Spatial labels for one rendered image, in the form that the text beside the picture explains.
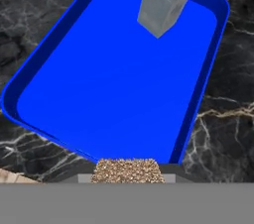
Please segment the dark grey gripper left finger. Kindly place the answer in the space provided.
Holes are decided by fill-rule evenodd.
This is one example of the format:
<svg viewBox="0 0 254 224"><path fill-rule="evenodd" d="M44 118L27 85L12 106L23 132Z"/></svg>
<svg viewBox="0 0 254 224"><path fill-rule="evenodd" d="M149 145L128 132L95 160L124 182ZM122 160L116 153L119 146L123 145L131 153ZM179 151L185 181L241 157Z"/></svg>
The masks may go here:
<svg viewBox="0 0 254 224"><path fill-rule="evenodd" d="M83 164L71 170L59 174L57 177L50 178L48 183L91 183L91 177L96 164Z"/></svg>

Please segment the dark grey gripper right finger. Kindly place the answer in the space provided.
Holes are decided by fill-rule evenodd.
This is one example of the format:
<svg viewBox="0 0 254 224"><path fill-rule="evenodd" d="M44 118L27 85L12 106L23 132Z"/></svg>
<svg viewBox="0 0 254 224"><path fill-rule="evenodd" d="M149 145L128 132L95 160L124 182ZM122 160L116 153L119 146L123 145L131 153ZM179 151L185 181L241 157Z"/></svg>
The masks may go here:
<svg viewBox="0 0 254 224"><path fill-rule="evenodd" d="M179 165L162 164L159 168L166 183L196 182L196 179L186 174Z"/></svg>

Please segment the blue tray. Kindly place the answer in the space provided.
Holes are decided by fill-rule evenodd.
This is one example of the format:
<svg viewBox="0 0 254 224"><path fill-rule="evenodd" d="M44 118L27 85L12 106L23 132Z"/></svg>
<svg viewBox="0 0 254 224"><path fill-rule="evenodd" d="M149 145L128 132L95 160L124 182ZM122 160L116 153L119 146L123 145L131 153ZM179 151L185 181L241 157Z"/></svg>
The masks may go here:
<svg viewBox="0 0 254 224"><path fill-rule="evenodd" d="M230 7L189 0L156 39L141 0L75 0L2 92L15 123L82 155L177 164Z"/></svg>

